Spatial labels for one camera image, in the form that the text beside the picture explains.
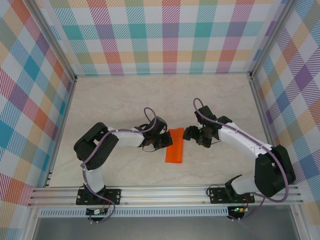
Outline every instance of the white surface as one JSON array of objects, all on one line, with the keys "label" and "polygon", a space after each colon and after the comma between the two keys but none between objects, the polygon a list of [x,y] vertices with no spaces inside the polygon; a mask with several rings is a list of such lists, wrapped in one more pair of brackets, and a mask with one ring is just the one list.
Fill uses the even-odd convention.
[{"label": "white surface", "polygon": [[[50,187],[83,184],[81,162],[73,146],[97,122],[117,129],[139,126],[148,122],[143,112],[148,106],[169,128],[197,126],[195,97],[217,117],[229,117],[239,128],[266,142],[245,74],[80,77]],[[148,153],[137,147],[115,148],[102,167],[105,184],[219,184],[239,174],[254,174],[255,161],[224,142],[207,149],[194,140],[184,141],[181,164],[165,163],[165,157],[166,149]]]}]

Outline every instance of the orange foam block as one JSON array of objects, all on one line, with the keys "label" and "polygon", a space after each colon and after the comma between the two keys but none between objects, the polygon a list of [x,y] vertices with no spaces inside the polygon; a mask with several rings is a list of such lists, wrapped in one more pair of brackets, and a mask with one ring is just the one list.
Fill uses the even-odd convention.
[{"label": "orange foam block", "polygon": [[169,129],[173,145],[166,148],[165,162],[171,164],[181,164],[184,150],[184,128]]}]

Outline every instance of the checkered wallpaper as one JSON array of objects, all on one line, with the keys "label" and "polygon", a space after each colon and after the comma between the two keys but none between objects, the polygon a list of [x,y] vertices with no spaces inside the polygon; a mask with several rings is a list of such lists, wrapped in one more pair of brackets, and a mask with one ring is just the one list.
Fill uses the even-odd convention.
[{"label": "checkered wallpaper", "polygon": [[0,239],[18,239],[40,187],[71,80],[22,0],[0,1]]},{"label": "checkered wallpaper", "polygon": [[256,82],[320,235],[320,0],[299,1]]},{"label": "checkered wallpaper", "polygon": [[276,10],[276,12],[274,14],[272,21],[271,21],[267,31],[265,32],[262,41],[260,42],[259,48],[254,55],[253,61],[251,62],[251,65],[248,69],[249,72],[251,72],[253,70],[261,51],[264,49],[264,47],[269,39],[270,33],[275,28],[276,22],[278,21],[279,17],[281,16],[281,13],[283,12],[283,10],[285,8],[287,1],[288,0],[281,0],[281,3],[278,6],[278,9]]},{"label": "checkered wallpaper", "polygon": [[280,1],[37,0],[86,75],[247,72]]}]

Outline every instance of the black mounting bracket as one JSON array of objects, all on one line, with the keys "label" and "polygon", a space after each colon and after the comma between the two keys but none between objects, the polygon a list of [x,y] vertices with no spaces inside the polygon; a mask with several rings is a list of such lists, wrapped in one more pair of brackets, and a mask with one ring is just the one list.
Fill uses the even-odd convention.
[{"label": "black mounting bracket", "polygon": [[255,202],[253,193],[237,195],[230,199],[225,187],[211,187],[209,188],[208,194],[211,204],[253,204]]},{"label": "black mounting bracket", "polygon": [[[104,187],[101,191],[97,192],[98,195],[111,200],[115,205],[120,204],[121,189],[108,189]],[[103,199],[93,195],[86,187],[80,188],[77,193],[76,205],[109,205]]]}]

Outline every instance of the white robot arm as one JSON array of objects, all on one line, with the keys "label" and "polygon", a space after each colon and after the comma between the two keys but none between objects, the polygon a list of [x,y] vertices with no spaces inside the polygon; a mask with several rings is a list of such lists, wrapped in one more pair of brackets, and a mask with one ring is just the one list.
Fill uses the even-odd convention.
[{"label": "white robot arm", "polygon": [[194,113],[200,126],[186,128],[183,139],[189,141],[192,138],[199,145],[210,148],[212,138],[215,138],[231,144],[249,158],[255,160],[254,176],[238,175],[225,183],[225,192],[231,200],[236,196],[255,192],[261,192],[264,196],[272,197],[285,188],[285,180],[279,166],[268,151],[274,154],[280,162],[288,184],[292,184],[296,180],[288,152],[283,146],[272,146],[257,140],[241,130],[228,117],[217,118],[208,106],[203,106]]},{"label": "white robot arm", "polygon": [[[150,131],[143,131],[143,128],[151,128],[154,121],[155,125]],[[115,147],[129,146],[143,148],[148,145],[153,145],[154,149],[158,150],[172,145],[173,141],[167,128],[167,123],[158,116],[149,124],[143,124],[139,127],[125,130],[115,130],[112,127],[105,126],[102,122],[95,124],[76,142],[73,148],[78,159],[85,163],[86,159],[88,159],[96,148],[96,143],[102,141],[90,161],[83,166],[84,179],[86,179],[85,184],[88,184],[95,193],[105,188],[102,165]],[[108,132],[112,133],[102,140],[102,137]]]}]

